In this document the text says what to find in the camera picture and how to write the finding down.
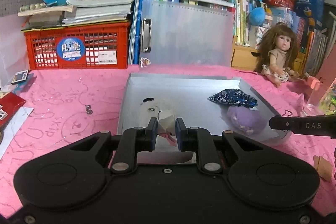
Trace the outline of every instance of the pink table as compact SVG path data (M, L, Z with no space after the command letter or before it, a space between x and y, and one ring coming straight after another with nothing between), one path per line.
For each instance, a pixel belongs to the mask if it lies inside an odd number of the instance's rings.
M138 72L137 66L127 70L41 70L35 71L35 83L21 96L25 106L33 107L10 146L0 160L0 213L8 217L21 207L13 188L16 170L28 160L44 155L92 133L109 129L116 133L120 106L129 73ZM224 67L170 68L151 72L186 75L220 75L242 77L258 91L279 113L290 110L294 115L303 96L293 92L297 86L286 83L276 89L272 83L252 72ZM87 115L85 105L93 114ZM313 156L323 156L334 162L336 140L326 137L292 135L277 147L279 150L313 164ZM313 207L326 215L336 211L335 180L321 179Z

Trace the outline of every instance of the silver tray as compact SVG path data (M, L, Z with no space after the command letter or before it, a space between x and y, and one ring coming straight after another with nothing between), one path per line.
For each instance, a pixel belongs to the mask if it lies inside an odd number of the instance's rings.
M138 114L145 98L165 98L176 104L176 118L181 117L186 127L206 128L212 135L235 129L226 117L227 108L207 98L224 89L241 89L258 100L256 107L269 120L279 113L242 78L227 79L221 76L166 75L131 73L126 84L120 111L118 134L139 126ZM266 128L249 138L266 145L277 146L291 135L289 131Z

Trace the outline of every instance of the blue patterned cloth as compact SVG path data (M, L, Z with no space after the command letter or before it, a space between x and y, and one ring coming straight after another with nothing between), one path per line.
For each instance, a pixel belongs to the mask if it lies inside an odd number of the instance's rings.
M255 107L257 100L240 89L226 89L208 98L211 102L228 106Z

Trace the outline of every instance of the white plush toy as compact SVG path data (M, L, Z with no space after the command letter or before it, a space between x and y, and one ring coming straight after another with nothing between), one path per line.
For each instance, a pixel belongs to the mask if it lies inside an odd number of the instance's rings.
M157 118L156 150L161 145L176 145L175 110L171 102L158 98L146 98L140 105L139 126L146 128L152 117Z

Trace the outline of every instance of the purple plush toy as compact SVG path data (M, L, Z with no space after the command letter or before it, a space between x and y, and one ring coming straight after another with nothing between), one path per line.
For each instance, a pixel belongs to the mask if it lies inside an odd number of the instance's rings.
M267 121L258 110L252 110L244 106L230 106L227 116L232 124L247 135L260 133L267 125Z

